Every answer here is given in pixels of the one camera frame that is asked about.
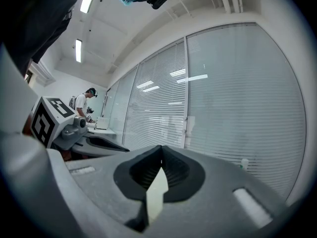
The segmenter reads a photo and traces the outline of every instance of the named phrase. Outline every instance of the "table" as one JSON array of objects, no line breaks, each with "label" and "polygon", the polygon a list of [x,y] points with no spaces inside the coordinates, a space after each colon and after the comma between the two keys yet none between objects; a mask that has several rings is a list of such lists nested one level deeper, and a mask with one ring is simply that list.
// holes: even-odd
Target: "table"
[{"label": "table", "polygon": [[95,133],[95,134],[106,134],[108,136],[110,136],[111,138],[115,139],[116,137],[116,134],[114,131],[112,131],[111,129],[96,129],[96,128],[93,128],[93,127],[88,127],[88,131],[89,132],[92,132],[92,133]]}]

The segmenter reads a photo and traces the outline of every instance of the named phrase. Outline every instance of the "man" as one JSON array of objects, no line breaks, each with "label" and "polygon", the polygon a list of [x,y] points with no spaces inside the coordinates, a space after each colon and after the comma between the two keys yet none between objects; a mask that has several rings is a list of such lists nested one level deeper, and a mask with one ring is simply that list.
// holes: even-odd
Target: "man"
[{"label": "man", "polygon": [[[147,0],[121,0],[125,5]],[[66,30],[77,0],[1,0],[5,23],[1,33],[15,65],[24,76],[31,61],[38,62],[45,51]]]},{"label": "man", "polygon": [[94,122],[87,118],[87,98],[94,97],[96,95],[95,88],[89,88],[85,93],[77,96],[75,100],[75,111],[77,116],[85,117],[86,121]]}]

